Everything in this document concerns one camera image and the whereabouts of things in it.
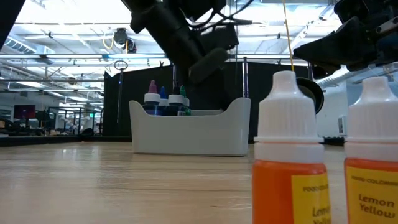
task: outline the wooden table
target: wooden table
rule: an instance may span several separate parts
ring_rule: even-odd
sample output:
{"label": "wooden table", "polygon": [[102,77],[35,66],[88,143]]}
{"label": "wooden table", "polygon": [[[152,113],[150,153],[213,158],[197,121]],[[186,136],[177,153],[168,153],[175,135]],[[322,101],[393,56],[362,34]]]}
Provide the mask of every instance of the wooden table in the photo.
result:
{"label": "wooden table", "polygon": [[[346,223],[341,147],[327,147],[333,223]],[[150,156],[127,143],[0,149],[0,223],[251,223],[248,157]]]}

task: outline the wire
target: wire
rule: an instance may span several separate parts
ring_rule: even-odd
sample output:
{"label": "wire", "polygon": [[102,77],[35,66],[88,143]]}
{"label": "wire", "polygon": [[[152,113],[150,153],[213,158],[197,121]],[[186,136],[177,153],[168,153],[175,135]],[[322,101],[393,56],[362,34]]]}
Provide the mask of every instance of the wire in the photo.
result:
{"label": "wire", "polygon": [[287,33],[287,44],[289,45],[290,63],[292,64],[292,71],[294,72],[292,46],[290,44],[289,25],[287,24],[286,1],[282,0],[282,2],[284,4],[285,24],[286,24],[286,33]]}
{"label": "wire", "polygon": [[[253,0],[249,0],[244,6],[242,6],[239,10],[237,10],[236,12],[232,13],[229,16],[226,16],[226,15],[222,14],[220,11],[215,11],[213,9],[213,12],[211,13],[211,16],[209,17],[209,19],[206,22],[203,22],[203,23],[200,24],[199,28],[201,28],[201,29],[198,29],[198,31],[206,30],[206,29],[209,29],[209,28],[215,28],[215,27],[220,26],[220,25],[225,25],[225,23],[224,23],[225,20],[235,21],[235,23],[229,23],[229,24],[234,25],[234,26],[235,25],[249,25],[249,24],[251,24],[252,21],[247,21],[247,20],[242,20],[242,19],[235,19],[233,16],[235,16],[236,14],[238,14],[241,11],[245,10],[245,8],[250,6],[250,4],[252,2],[253,2]],[[218,14],[219,16],[222,17],[222,19],[219,20],[218,22],[208,26],[208,27],[205,27],[205,25],[207,25],[211,21],[211,19],[215,16],[213,14]]]}
{"label": "wire", "polygon": [[114,43],[114,34],[112,35],[112,44],[111,44],[110,47],[109,47],[108,45],[106,45],[106,42],[105,42],[105,35],[106,35],[106,33],[104,33],[104,38],[102,39],[102,42],[103,42],[104,46],[105,46],[107,49],[112,49],[112,48],[113,48],[113,43]]}

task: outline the food coloring bottle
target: food coloring bottle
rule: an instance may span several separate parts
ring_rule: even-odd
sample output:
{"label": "food coloring bottle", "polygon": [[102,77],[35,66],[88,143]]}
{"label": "food coloring bottle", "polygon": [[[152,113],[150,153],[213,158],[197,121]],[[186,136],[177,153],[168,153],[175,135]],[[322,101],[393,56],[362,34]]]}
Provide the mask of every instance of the food coloring bottle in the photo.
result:
{"label": "food coloring bottle", "polygon": [[162,116],[159,108],[160,95],[157,94],[157,87],[155,80],[150,81],[149,91],[144,95],[144,105],[142,108],[149,115]]}
{"label": "food coloring bottle", "polygon": [[191,115],[191,109],[189,108],[190,102],[189,102],[189,99],[187,98],[187,92],[185,91],[184,86],[180,87],[180,95],[182,95],[184,97],[183,109],[185,111],[185,115],[190,116]]}
{"label": "food coloring bottle", "polygon": [[331,223],[329,185],[313,100],[295,73],[277,72],[259,104],[252,170],[253,224]]}
{"label": "food coloring bottle", "polygon": [[348,223],[398,223],[398,98],[387,77],[363,80],[345,152]]}
{"label": "food coloring bottle", "polygon": [[175,82],[173,92],[169,95],[169,106],[166,107],[164,116],[185,116],[183,104],[184,97],[180,95],[180,85]]}
{"label": "food coloring bottle", "polygon": [[169,100],[167,99],[166,95],[166,89],[164,86],[160,89],[160,103],[159,106],[168,106],[169,105]]}

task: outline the white plastic caddy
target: white plastic caddy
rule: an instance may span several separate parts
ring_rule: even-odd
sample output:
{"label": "white plastic caddy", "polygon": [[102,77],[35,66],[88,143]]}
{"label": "white plastic caddy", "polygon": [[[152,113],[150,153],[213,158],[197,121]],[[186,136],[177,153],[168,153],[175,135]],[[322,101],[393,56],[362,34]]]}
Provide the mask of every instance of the white plastic caddy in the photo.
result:
{"label": "white plastic caddy", "polygon": [[224,112],[193,110],[191,116],[151,116],[130,101],[133,151],[141,154],[245,156],[249,98],[235,99]]}

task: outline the small bottle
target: small bottle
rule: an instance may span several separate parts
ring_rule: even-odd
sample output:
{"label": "small bottle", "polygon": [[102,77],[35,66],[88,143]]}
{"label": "small bottle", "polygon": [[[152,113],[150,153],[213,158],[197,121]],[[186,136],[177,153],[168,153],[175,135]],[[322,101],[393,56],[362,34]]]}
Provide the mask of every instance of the small bottle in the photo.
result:
{"label": "small bottle", "polygon": [[162,116],[159,109],[160,95],[157,94],[157,87],[155,80],[150,81],[149,91],[144,95],[144,105],[142,108],[149,115]]}
{"label": "small bottle", "polygon": [[185,111],[186,116],[191,115],[191,109],[189,108],[189,99],[187,98],[187,92],[185,91],[185,87],[181,86],[180,87],[180,95],[184,97],[184,104],[183,104],[183,109]]}
{"label": "small bottle", "polygon": [[331,223],[329,185],[313,101],[295,73],[274,74],[259,104],[252,170],[253,224]]}
{"label": "small bottle", "polygon": [[180,85],[175,82],[172,94],[169,95],[169,105],[166,107],[164,116],[185,116],[183,108],[184,97],[180,95]]}
{"label": "small bottle", "polygon": [[160,103],[159,106],[169,106],[169,100],[167,99],[166,89],[164,86],[160,89]]}
{"label": "small bottle", "polygon": [[398,98],[387,77],[363,80],[345,152],[348,223],[398,223]]}

